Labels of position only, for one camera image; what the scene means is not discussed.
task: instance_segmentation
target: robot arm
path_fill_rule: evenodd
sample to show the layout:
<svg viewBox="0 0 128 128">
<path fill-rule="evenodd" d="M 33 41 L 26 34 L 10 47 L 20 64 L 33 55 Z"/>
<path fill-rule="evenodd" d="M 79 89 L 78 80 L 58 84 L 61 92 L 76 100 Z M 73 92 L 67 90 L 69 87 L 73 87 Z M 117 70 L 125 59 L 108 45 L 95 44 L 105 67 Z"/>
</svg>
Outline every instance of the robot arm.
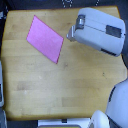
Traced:
<svg viewBox="0 0 128 128">
<path fill-rule="evenodd" d="M 70 28 L 67 38 L 112 56 L 122 54 L 128 64 L 126 31 L 127 21 L 124 23 L 109 14 L 84 8 L 79 11 L 76 24 Z M 106 115 L 96 111 L 88 128 L 128 128 L 128 79 L 114 86 L 108 99 Z"/>
<path fill-rule="evenodd" d="M 104 53 L 119 56 L 125 41 L 123 20 L 92 8 L 80 9 L 67 38 Z"/>
</svg>

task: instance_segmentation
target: wooden table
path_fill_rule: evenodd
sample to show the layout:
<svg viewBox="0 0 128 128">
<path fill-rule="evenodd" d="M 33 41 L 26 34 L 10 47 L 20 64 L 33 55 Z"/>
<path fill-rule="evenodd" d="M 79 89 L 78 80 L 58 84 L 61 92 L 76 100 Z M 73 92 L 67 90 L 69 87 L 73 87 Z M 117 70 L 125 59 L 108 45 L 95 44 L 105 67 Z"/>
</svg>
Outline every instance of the wooden table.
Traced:
<svg viewBox="0 0 128 128">
<path fill-rule="evenodd" d="M 119 17 L 116 7 L 97 7 Z M 126 78 L 122 58 L 66 39 L 79 9 L 10 11 L 2 42 L 7 119 L 91 117 L 105 112 L 112 87 Z M 36 15 L 64 37 L 58 64 L 34 49 L 26 37 Z"/>
</svg>

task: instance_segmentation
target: floor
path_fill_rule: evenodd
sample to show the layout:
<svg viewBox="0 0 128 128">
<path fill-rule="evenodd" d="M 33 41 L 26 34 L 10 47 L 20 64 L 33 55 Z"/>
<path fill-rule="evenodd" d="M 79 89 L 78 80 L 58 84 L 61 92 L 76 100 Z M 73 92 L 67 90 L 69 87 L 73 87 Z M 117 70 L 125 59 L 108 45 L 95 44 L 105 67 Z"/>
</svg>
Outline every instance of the floor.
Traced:
<svg viewBox="0 0 128 128">
<path fill-rule="evenodd" d="M 64 7 L 85 7 L 85 6 L 100 6 L 100 5 L 117 5 L 119 8 L 120 16 L 123 20 L 128 20 L 128 1 L 127 0 L 110 0 L 110 2 L 105 2 L 105 0 L 102 0 L 104 2 L 100 2 L 101 0 L 89 0 L 88 2 L 86 0 L 71 0 L 73 3 L 67 3 L 66 0 L 58 0 L 59 3 L 54 6 L 56 8 L 64 8 Z M 2 35 L 4 30 L 4 24 L 6 20 L 6 14 L 8 12 L 8 9 L 6 8 L 6 5 L 2 7 L 0 2 L 0 47 L 2 42 Z M 52 8 L 51 4 L 46 3 L 46 6 L 44 8 Z M 8 121 L 8 128 L 36 128 L 38 121 Z"/>
</svg>

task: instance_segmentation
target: pink paper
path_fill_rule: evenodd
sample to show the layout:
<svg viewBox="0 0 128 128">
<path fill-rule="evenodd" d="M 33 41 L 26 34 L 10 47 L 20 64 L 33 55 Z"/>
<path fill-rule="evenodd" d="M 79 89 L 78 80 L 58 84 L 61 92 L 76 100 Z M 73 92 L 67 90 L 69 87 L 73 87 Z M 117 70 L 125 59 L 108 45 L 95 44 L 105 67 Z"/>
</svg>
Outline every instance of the pink paper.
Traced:
<svg viewBox="0 0 128 128">
<path fill-rule="evenodd" d="M 63 37 L 36 16 L 33 18 L 27 41 L 51 61 L 54 63 L 58 62 Z"/>
</svg>

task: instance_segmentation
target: white device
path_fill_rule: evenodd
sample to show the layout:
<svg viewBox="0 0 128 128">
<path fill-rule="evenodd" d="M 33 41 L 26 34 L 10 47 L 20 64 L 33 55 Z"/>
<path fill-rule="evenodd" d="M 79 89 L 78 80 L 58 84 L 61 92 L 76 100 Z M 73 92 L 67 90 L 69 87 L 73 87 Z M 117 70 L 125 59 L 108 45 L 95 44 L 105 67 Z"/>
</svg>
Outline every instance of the white device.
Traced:
<svg viewBox="0 0 128 128">
<path fill-rule="evenodd" d="M 125 41 L 123 20 L 92 8 L 80 9 L 76 25 L 67 34 L 78 41 L 104 53 L 119 56 Z"/>
</svg>

